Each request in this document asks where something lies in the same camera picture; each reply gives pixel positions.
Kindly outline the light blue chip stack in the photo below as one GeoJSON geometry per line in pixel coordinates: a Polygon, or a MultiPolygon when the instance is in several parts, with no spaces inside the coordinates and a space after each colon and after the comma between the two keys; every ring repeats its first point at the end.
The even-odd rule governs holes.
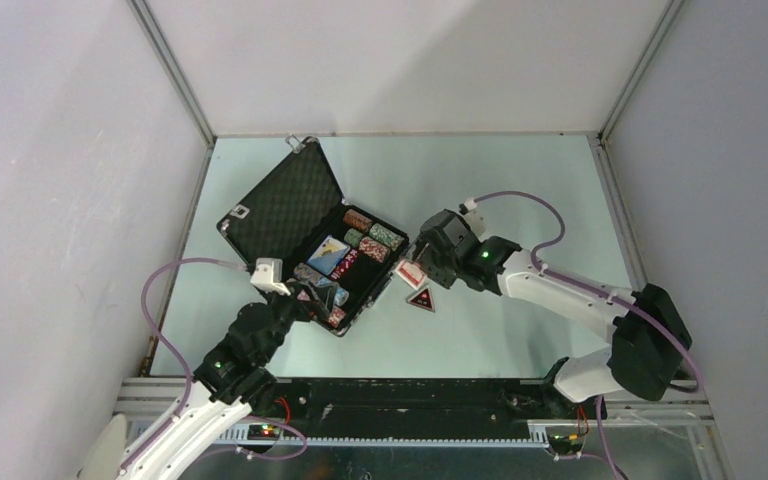
{"type": "Polygon", "coordinates": [[[335,294],[334,294],[334,304],[336,306],[342,306],[344,305],[347,300],[349,299],[349,292],[345,290],[343,287],[341,287],[337,282],[332,281],[328,278],[325,278],[320,281],[320,284],[325,287],[334,287],[335,288],[335,294]]]}

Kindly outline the red white chip stack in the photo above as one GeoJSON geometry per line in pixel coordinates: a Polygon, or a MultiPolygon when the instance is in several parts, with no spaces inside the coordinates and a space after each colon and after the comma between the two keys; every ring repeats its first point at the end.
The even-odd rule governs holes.
{"type": "Polygon", "coordinates": [[[379,263],[384,263],[391,253],[387,246],[369,236],[360,240],[358,250],[379,263]]]}

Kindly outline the black aluminium poker case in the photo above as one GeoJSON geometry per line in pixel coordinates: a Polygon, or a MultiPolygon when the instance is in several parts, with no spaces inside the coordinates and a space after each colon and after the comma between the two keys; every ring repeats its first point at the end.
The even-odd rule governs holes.
{"type": "Polygon", "coordinates": [[[391,250],[384,263],[350,246],[359,252],[351,268],[339,280],[322,274],[350,294],[347,302],[338,306],[346,312],[338,329],[318,321],[327,331],[342,337],[388,285],[410,240],[400,228],[346,199],[318,139],[308,136],[301,140],[217,222],[216,228],[249,268],[258,258],[278,258],[283,261],[282,281],[302,282],[293,276],[294,268],[306,263],[326,236],[344,242],[344,234],[351,227],[343,216],[349,209],[365,214],[374,223],[401,235],[404,241],[396,251],[391,250]]]}

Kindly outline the red playing card deck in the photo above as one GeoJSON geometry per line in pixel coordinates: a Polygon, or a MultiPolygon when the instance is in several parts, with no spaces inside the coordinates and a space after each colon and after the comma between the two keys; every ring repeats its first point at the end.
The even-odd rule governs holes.
{"type": "Polygon", "coordinates": [[[419,265],[408,259],[400,260],[394,269],[394,273],[414,291],[419,290],[427,281],[427,274],[419,265]]]}

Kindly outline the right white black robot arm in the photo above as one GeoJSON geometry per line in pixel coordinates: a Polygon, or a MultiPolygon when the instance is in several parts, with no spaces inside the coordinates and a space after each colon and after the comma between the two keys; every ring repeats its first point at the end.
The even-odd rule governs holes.
{"type": "Polygon", "coordinates": [[[683,362],[692,339],[669,294],[648,284],[641,291],[553,273],[531,251],[491,236],[480,239],[462,215],[443,210],[421,227],[409,258],[434,283],[531,302],[578,323],[605,342],[582,357],[556,363],[541,392],[545,411],[566,418],[581,403],[625,390],[658,401],[683,362]]]}

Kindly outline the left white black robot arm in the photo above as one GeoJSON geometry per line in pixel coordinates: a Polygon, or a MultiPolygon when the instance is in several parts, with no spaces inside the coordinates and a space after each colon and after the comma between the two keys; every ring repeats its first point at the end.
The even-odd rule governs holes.
{"type": "Polygon", "coordinates": [[[266,369],[293,324],[328,320],[338,287],[289,282],[243,306],[222,340],[187,375],[184,392],[125,449],[118,479],[177,479],[243,418],[276,403],[266,369]]]}

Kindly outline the green white chip stack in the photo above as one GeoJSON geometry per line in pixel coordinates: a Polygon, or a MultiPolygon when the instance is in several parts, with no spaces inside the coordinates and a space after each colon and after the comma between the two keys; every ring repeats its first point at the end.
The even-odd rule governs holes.
{"type": "Polygon", "coordinates": [[[392,251],[396,251],[404,241],[404,238],[401,235],[398,235],[379,223],[374,223],[370,227],[368,235],[392,251]]]}

